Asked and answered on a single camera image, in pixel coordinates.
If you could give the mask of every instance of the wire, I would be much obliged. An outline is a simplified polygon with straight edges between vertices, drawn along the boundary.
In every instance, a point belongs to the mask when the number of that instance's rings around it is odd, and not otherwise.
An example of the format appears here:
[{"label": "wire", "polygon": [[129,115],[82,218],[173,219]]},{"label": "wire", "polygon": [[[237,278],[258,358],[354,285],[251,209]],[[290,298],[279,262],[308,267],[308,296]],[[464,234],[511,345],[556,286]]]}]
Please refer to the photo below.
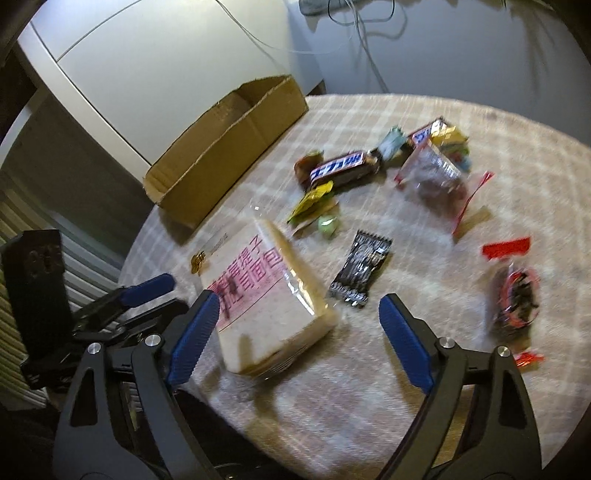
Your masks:
[{"label": "wire", "polygon": [[[248,30],[244,25],[242,25],[237,19],[236,17],[234,17],[234,15],[232,15],[232,12],[230,12],[230,10],[228,10],[228,8],[226,7],[226,5],[224,5],[221,0],[214,0],[220,7],[222,10],[224,10],[224,12],[226,12],[226,15],[229,16],[232,21],[238,25],[238,27],[252,40],[259,42],[261,45],[264,45],[268,48],[272,48],[273,50],[280,50],[280,51],[286,51],[289,53],[296,53],[296,54],[300,54],[300,55],[327,55],[330,53],[334,53],[336,51],[338,51],[340,48],[342,48],[343,46],[347,45],[348,43],[350,43],[353,40],[353,34],[351,34],[349,36],[349,38],[343,42],[341,45],[339,45],[338,47],[329,50],[329,51],[307,51],[307,50],[290,50],[289,48],[282,48],[282,47],[275,47],[273,45],[269,45],[268,43],[262,41],[260,38],[258,38],[254,33],[250,32],[250,30]],[[394,9],[395,9],[395,0],[392,0],[392,13],[390,14],[390,16],[388,18],[378,18],[378,19],[374,19],[374,20],[363,20],[361,18],[361,16],[359,15],[359,11],[357,10],[357,7],[355,7],[355,4],[353,3],[352,0],[345,0],[345,3],[347,3],[347,6],[350,8],[351,12],[353,13],[353,23],[348,23],[348,24],[344,24],[341,22],[336,21],[330,14],[330,0],[329,0],[329,4],[328,4],[328,11],[329,11],[329,16],[330,19],[335,22],[338,23],[339,25],[343,25],[345,27],[354,25],[355,26],[355,31],[357,32],[357,36],[359,37],[359,42],[361,43],[361,47],[363,48],[363,50],[365,51],[366,55],[368,56],[368,60],[369,60],[369,64],[372,68],[372,70],[374,71],[374,74],[376,76],[376,78],[378,79],[380,88],[382,89],[382,91],[384,93],[389,93],[389,89],[388,86],[386,85],[384,79],[382,78],[382,75],[379,72],[378,66],[375,64],[374,59],[371,56],[371,53],[369,52],[369,46],[367,43],[367,32],[365,30],[365,22],[387,22],[388,20],[390,20],[393,16],[394,16]]]},{"label": "wire", "polygon": [[[347,40],[345,40],[342,44],[340,44],[338,47],[332,49],[332,50],[328,50],[328,51],[309,51],[309,50],[290,50],[289,48],[283,48],[283,47],[275,47],[273,45],[269,45],[266,42],[263,42],[260,38],[258,38],[254,33],[250,32],[250,30],[248,30],[244,25],[242,25],[237,19],[236,17],[234,17],[234,15],[232,15],[232,12],[230,12],[230,10],[228,10],[228,8],[226,7],[226,5],[224,5],[221,0],[214,0],[221,8],[222,10],[224,10],[226,12],[226,15],[229,16],[232,21],[238,25],[240,27],[240,29],[251,39],[253,39],[256,42],[259,42],[261,45],[264,45],[268,48],[272,48],[273,50],[281,50],[281,51],[286,51],[288,53],[297,53],[299,55],[328,55],[331,53],[335,53],[336,51],[340,50],[342,47],[344,47],[346,44],[350,43],[353,40],[353,34],[351,34],[349,36],[349,38]],[[355,21],[353,22],[353,24],[357,24],[357,22],[359,21],[358,19],[358,14],[357,14],[357,9],[352,6],[352,4],[349,3],[349,0],[345,0],[347,2],[347,5],[349,6],[349,8],[351,9],[351,11],[353,12],[353,14],[355,15]]]},{"label": "wire", "polygon": [[[326,8],[329,18],[335,22],[337,25],[340,25],[341,27],[350,27],[351,25],[355,25],[355,22],[339,22],[338,20],[336,20],[332,14],[330,13],[330,3],[332,2],[332,0],[329,0],[329,4],[328,7]],[[390,13],[390,15],[388,17],[385,18],[371,18],[369,20],[366,20],[364,18],[361,18],[361,16],[359,16],[358,21],[360,21],[361,23],[385,23],[388,22],[390,20],[392,20],[392,17],[394,16],[394,10],[396,9],[396,2],[395,0],[392,0],[392,12]]]}]

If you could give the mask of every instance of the blue gripper pad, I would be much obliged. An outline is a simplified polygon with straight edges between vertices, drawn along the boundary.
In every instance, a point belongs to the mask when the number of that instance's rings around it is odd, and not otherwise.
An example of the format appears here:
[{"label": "blue gripper pad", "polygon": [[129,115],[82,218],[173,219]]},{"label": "blue gripper pad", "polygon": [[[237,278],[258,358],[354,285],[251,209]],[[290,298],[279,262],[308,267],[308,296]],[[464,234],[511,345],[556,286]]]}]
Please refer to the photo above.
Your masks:
[{"label": "blue gripper pad", "polygon": [[199,310],[197,312],[192,310],[189,310],[186,315],[193,314],[193,320],[185,328],[171,354],[166,383],[173,388],[189,381],[197,360],[216,326],[220,312],[219,298],[210,292]]},{"label": "blue gripper pad", "polygon": [[429,355],[404,315],[387,295],[379,302],[379,322],[410,383],[428,395],[434,385]]},{"label": "blue gripper pad", "polygon": [[129,308],[139,307],[174,290],[174,277],[163,273],[144,283],[126,288],[121,294],[121,303]]}]

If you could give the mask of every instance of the open cardboard box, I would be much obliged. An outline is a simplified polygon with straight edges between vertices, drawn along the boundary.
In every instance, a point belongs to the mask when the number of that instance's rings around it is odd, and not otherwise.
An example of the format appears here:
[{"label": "open cardboard box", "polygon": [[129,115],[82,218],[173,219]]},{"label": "open cardboard box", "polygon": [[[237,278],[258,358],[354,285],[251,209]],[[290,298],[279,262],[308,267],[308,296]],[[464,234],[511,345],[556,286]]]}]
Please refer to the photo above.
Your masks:
[{"label": "open cardboard box", "polygon": [[148,197],[176,221],[196,228],[307,111],[292,76],[245,83],[205,112],[152,165],[144,179]]}]

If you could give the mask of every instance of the packaged bread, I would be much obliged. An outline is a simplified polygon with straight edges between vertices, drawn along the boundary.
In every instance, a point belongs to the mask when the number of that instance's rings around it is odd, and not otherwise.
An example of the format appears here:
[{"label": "packaged bread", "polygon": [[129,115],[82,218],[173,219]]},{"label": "packaged bread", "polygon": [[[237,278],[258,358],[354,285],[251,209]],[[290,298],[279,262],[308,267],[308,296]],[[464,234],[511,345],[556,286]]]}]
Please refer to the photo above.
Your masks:
[{"label": "packaged bread", "polygon": [[278,373],[337,323],[325,289],[268,220],[250,220],[211,254],[200,277],[220,297],[216,330],[229,372]]}]

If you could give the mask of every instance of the round table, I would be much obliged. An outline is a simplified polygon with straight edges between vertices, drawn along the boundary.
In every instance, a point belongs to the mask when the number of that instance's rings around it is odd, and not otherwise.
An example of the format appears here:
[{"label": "round table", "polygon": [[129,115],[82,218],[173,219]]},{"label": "round table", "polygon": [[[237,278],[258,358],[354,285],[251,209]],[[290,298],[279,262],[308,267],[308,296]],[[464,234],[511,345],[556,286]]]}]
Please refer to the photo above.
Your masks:
[{"label": "round table", "polygon": [[[293,175],[296,159],[315,148],[324,149],[326,158],[369,149],[394,125],[410,132],[440,115],[470,136],[473,170],[496,173],[467,214],[486,221],[475,222],[454,244],[433,215],[404,200],[393,168],[340,194],[342,228],[336,237],[327,242],[315,233],[293,245],[328,285],[358,229],[391,238],[390,259],[370,289],[368,305],[360,310],[338,304],[341,320],[331,334],[284,374],[246,392],[224,372],[214,335],[185,388],[306,478],[374,479],[423,401],[382,333],[379,299],[397,293],[437,336],[492,351],[485,297],[493,264],[482,258],[480,248],[531,235],[527,260],[541,277],[542,299],[531,345],[546,360],[523,375],[546,464],[591,401],[591,150],[518,115],[457,100],[329,95],[308,102],[310,112],[258,160],[196,232],[155,207],[120,283],[171,272],[177,289],[170,297],[193,301],[202,287],[190,274],[191,256],[223,225],[249,215],[245,205],[265,205],[265,214],[283,225],[301,198]],[[453,451],[468,406],[465,391],[459,421],[440,455]]]}]

